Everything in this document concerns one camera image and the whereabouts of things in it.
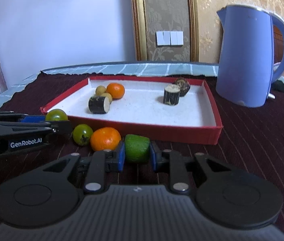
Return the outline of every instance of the white switch panel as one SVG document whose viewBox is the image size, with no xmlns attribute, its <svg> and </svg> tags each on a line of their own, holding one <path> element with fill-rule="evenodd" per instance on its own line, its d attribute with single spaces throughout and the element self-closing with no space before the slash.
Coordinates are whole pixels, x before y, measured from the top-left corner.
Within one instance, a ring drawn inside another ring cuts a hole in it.
<svg viewBox="0 0 284 241">
<path fill-rule="evenodd" d="M 183 45 L 183 32 L 177 31 L 177 45 Z"/>
<path fill-rule="evenodd" d="M 171 45 L 170 31 L 163 31 L 164 45 Z"/>
<path fill-rule="evenodd" d="M 177 32 L 176 31 L 171 31 L 170 32 L 170 37 L 171 37 L 171 45 L 177 45 L 178 44 Z"/>
<path fill-rule="evenodd" d="M 165 45 L 164 43 L 164 38 L 163 38 L 163 31 L 158 31 L 156 32 L 156 44 L 158 46 L 163 46 Z"/>
</svg>

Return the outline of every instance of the kettle spout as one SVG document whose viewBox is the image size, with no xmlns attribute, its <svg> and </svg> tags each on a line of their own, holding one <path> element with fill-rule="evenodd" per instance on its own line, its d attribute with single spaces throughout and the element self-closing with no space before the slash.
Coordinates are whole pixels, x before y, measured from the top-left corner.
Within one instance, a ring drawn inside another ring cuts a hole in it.
<svg viewBox="0 0 284 241">
<path fill-rule="evenodd" d="M 222 8 L 220 11 L 217 11 L 217 14 L 220 18 L 220 21 L 222 23 L 222 27 L 224 29 L 224 22 L 225 22 L 225 16 L 226 16 L 226 7 Z"/>
</svg>

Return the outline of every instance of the orange fruit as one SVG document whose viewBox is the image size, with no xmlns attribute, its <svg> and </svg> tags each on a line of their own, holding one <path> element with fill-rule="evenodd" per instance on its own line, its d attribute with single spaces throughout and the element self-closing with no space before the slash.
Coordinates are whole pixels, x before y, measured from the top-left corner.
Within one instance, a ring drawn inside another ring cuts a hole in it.
<svg viewBox="0 0 284 241">
<path fill-rule="evenodd" d="M 120 133 L 111 127 L 105 127 L 93 132 L 90 142 L 94 151 L 111 149 L 115 150 L 121 140 Z"/>
<path fill-rule="evenodd" d="M 124 96 L 125 88 L 119 83 L 110 83 L 106 87 L 106 92 L 112 95 L 114 100 L 118 100 Z"/>
</svg>

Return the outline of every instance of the gold frame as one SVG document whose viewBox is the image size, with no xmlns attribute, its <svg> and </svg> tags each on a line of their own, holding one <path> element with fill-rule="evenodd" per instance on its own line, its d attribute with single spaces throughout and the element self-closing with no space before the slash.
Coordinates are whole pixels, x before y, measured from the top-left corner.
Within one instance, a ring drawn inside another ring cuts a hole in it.
<svg viewBox="0 0 284 241">
<path fill-rule="evenodd" d="M 197 0 L 189 0 L 190 61 L 199 61 L 199 21 Z"/>
<path fill-rule="evenodd" d="M 144 0 L 132 0 L 135 53 L 138 61 L 148 60 L 147 26 Z"/>
</svg>

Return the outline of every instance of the black vegetable piece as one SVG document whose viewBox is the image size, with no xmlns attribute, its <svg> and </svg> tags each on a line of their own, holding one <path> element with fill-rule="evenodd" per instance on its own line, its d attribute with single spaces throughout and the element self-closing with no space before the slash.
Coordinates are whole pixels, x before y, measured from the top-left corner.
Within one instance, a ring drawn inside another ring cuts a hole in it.
<svg viewBox="0 0 284 241">
<path fill-rule="evenodd" d="M 174 84 L 179 85 L 181 88 L 180 97 L 185 96 L 191 87 L 189 82 L 185 78 L 182 78 L 182 77 L 177 78 Z"/>
<path fill-rule="evenodd" d="M 105 114 L 109 112 L 109 98 L 102 96 L 92 96 L 88 101 L 88 108 L 93 114 Z"/>
<path fill-rule="evenodd" d="M 164 89 L 163 103 L 167 105 L 177 105 L 180 98 L 180 86 L 170 84 Z"/>
</svg>

